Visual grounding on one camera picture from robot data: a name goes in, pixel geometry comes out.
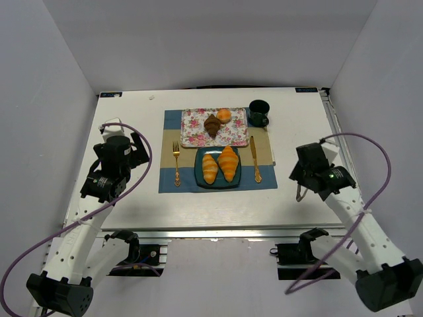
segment blue plate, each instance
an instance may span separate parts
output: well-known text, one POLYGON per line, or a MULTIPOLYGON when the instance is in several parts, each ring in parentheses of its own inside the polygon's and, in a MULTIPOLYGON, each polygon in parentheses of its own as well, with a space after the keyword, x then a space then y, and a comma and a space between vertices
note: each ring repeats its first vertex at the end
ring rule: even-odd
POLYGON ((206 154, 210 154, 213 159, 216 161, 216 164, 219 166, 217 162, 217 158, 222 153, 225 147, 202 147, 201 149, 197 150, 196 155, 196 162, 194 164, 194 174, 196 177, 197 185, 203 188, 207 188, 210 190, 228 190, 229 188, 235 188, 239 186, 239 182, 241 180, 241 158, 239 157, 239 152, 236 147, 233 147, 233 151, 238 156, 239 163, 237 166, 237 170, 235 171, 235 176, 233 177, 232 182, 228 182, 223 175, 222 170, 219 167, 217 171, 216 179, 213 184, 207 184, 203 177, 203 156, 206 154))

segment placemat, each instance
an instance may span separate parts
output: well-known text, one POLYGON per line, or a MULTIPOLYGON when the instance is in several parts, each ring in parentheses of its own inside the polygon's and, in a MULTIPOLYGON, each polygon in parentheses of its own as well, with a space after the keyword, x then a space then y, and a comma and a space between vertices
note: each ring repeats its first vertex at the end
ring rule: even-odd
MULTIPOLYGON (((166 110, 163 126, 163 140, 160 161, 159 193, 203 193, 221 190, 206 190, 198 187, 194 177, 194 162, 197 149, 180 147, 178 166, 181 185, 174 185, 176 172, 175 158, 173 157, 172 143, 180 141, 182 110, 166 110)), ((272 159, 269 136, 266 128, 249 125, 249 135, 254 136, 257 162, 262 175, 261 183, 254 180, 254 161, 251 155, 250 145, 237 147, 241 157, 241 182, 239 187, 228 191, 239 190, 267 190, 278 188, 274 172, 275 162, 272 159)))

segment beige placemat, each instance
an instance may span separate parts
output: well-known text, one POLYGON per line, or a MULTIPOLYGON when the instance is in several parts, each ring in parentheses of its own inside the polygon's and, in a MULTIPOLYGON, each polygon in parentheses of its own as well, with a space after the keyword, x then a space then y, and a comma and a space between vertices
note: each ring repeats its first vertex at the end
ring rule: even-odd
MULTIPOLYGON (((258 165, 273 165, 272 149, 270 147, 269 135, 267 129, 261 127, 249 127, 249 135, 254 137, 257 151, 258 165)), ((160 168, 175 167, 175 158, 173 157, 172 143, 180 143, 180 129, 163 130, 163 141, 161 147, 160 168)), ((238 147, 241 164, 243 166, 253 166, 250 145, 238 147)), ((185 149, 180 146, 180 156, 178 158, 179 167, 194 167, 197 149, 185 149)))

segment dark green mug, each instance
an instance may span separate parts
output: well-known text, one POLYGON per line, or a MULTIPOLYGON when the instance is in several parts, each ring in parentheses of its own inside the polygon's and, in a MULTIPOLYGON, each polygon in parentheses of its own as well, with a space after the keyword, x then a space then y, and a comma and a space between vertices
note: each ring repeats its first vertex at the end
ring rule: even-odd
POLYGON ((249 123, 255 127, 266 127, 269 124, 267 115, 269 113, 270 106, 263 100, 254 100, 249 106, 249 123))

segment knife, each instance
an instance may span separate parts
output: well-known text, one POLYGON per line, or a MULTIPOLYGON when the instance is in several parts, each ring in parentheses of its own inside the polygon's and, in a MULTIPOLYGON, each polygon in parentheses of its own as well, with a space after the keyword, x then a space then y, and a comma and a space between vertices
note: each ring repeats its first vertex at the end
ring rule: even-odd
POLYGON ((257 153, 256 153, 256 145, 254 144, 254 137, 250 138, 250 147, 251 147, 252 159, 254 160, 254 175, 256 178, 256 182, 260 183, 262 181, 262 176, 260 175, 260 171, 258 170, 257 153))

